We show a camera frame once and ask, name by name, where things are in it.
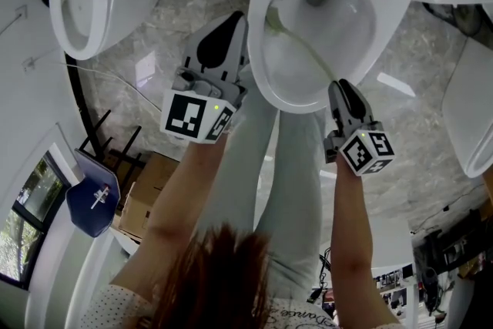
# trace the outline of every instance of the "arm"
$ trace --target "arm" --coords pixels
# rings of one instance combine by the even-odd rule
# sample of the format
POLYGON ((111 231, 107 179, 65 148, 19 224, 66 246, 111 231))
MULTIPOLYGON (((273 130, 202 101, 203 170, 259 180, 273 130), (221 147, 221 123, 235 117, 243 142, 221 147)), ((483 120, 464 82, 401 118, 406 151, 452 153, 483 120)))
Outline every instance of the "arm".
POLYGON ((363 183, 337 155, 331 274, 341 327, 371 329, 398 323, 371 275, 373 242, 363 198, 363 183))
POLYGON ((190 143, 161 191, 139 249, 112 284, 132 290, 148 301, 180 251, 188 246, 223 157, 226 135, 216 144, 190 143))

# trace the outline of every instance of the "toilet rim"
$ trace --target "toilet rim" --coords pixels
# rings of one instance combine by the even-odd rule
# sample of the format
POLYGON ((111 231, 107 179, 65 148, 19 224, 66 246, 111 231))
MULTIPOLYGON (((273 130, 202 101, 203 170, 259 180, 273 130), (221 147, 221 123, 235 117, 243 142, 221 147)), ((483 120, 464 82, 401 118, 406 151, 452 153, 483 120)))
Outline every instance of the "toilet rim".
POLYGON ((65 28, 63 0, 50 0, 50 14, 55 35, 61 47, 74 59, 89 59, 98 53, 105 38, 108 21, 109 0, 92 0, 91 29, 88 41, 83 49, 77 49, 71 43, 65 28))
POLYGON ((470 178, 479 177, 493 164, 493 156, 491 156, 487 160, 483 160, 483 163, 478 162, 482 152, 491 145, 492 140, 493 140, 493 122, 491 123, 488 130, 485 132, 485 135, 483 136, 481 142, 478 144, 474 152, 469 157, 468 163, 464 169, 464 172, 468 177, 470 178))

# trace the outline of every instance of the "blue chair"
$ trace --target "blue chair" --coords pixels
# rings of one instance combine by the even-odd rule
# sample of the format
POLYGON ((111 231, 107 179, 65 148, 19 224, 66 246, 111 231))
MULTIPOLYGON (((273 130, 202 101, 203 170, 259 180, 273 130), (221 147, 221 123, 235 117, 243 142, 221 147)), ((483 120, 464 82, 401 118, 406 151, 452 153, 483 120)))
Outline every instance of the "blue chair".
POLYGON ((97 237, 109 228, 120 200, 118 178, 113 171, 79 149, 75 159, 84 173, 84 180, 69 188, 65 198, 72 222, 90 237, 97 237), (107 190, 107 195, 97 198, 107 190))

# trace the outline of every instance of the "light green pants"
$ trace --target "light green pants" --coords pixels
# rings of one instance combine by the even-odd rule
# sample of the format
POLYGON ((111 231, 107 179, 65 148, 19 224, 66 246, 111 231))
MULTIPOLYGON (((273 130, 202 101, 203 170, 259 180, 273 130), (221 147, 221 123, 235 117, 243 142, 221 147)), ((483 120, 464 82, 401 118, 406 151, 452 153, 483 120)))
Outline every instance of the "light green pants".
POLYGON ((320 247, 324 112, 280 113, 273 185, 254 230, 257 182, 277 109, 262 97, 251 74, 242 82, 248 95, 235 115, 236 126, 197 231, 203 234, 229 223, 240 233, 267 235, 271 296, 305 301, 316 279, 320 247))

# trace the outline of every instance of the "black cable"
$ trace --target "black cable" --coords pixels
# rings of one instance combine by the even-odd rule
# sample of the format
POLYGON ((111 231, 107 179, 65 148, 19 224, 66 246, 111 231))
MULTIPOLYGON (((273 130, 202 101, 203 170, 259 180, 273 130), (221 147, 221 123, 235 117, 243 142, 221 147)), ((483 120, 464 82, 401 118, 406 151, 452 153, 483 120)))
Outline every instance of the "black cable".
POLYGON ((329 253, 330 253, 330 247, 328 247, 325 251, 324 251, 324 255, 319 255, 320 257, 320 261, 322 262, 322 268, 320 269, 320 274, 318 276, 318 279, 320 281, 320 288, 314 290, 310 297, 308 298, 307 300, 307 303, 315 303, 315 301, 317 301, 317 299, 320 297, 320 295, 322 294, 322 291, 324 289, 327 289, 327 283, 325 282, 325 277, 327 276, 326 273, 324 273, 324 269, 327 268, 329 271, 330 271, 330 262, 329 262, 329 253))
POLYGON ((433 310, 431 310, 431 313, 433 313, 434 311, 438 311, 438 307, 440 306, 441 304, 441 298, 444 296, 444 288, 441 287, 440 284, 438 284, 438 295, 437 295, 437 303, 435 304, 435 306, 433 307, 433 310))
POLYGON ((447 204, 447 206, 445 206, 443 209, 441 209, 440 211, 438 211, 437 213, 435 214, 431 214, 429 217, 427 217, 423 222, 421 222, 418 226, 418 228, 416 230, 412 230, 411 233, 412 234, 416 234, 417 232, 421 231, 423 225, 425 223, 427 223, 431 218, 434 218, 436 217, 439 213, 443 212, 447 207, 451 206, 452 204, 455 204, 457 203, 462 197, 464 196, 467 196, 467 195, 470 195, 473 191, 475 191, 477 188, 479 188, 480 186, 484 186, 484 184, 479 184, 475 187, 473 187, 469 192, 467 193, 464 193, 462 195, 460 195, 458 198, 456 198, 454 201, 452 201, 451 203, 447 204))

